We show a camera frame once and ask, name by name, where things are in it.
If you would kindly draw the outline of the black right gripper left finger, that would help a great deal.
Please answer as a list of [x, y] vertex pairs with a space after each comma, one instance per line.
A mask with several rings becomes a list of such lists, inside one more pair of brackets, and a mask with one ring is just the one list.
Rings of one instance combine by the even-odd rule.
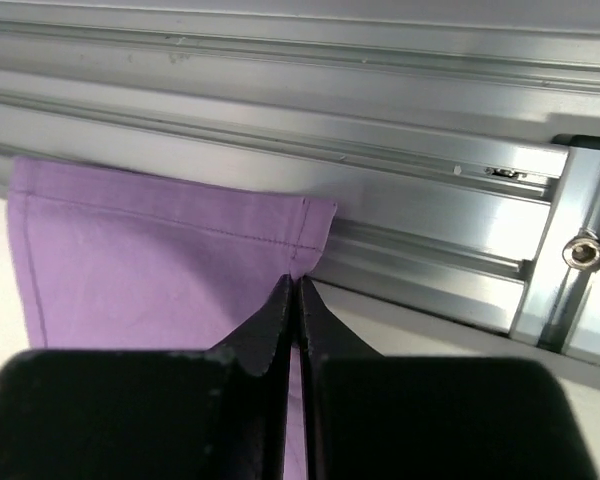
[[29, 350], [0, 369], [0, 479], [279, 479], [293, 282], [205, 351]]

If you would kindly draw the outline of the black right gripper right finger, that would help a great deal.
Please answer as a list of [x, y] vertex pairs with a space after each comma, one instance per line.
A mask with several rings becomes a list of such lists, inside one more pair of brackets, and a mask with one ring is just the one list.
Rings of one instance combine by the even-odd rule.
[[555, 377], [511, 357], [385, 356], [297, 290], [312, 479], [594, 479]]

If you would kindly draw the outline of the purple trousers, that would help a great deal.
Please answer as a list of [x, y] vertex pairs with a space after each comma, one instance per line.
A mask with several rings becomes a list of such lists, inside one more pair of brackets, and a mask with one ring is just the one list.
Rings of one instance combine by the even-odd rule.
[[[8, 238], [30, 350], [205, 351], [319, 262], [332, 201], [37, 158], [14, 162]], [[290, 344], [283, 475], [306, 475]]]

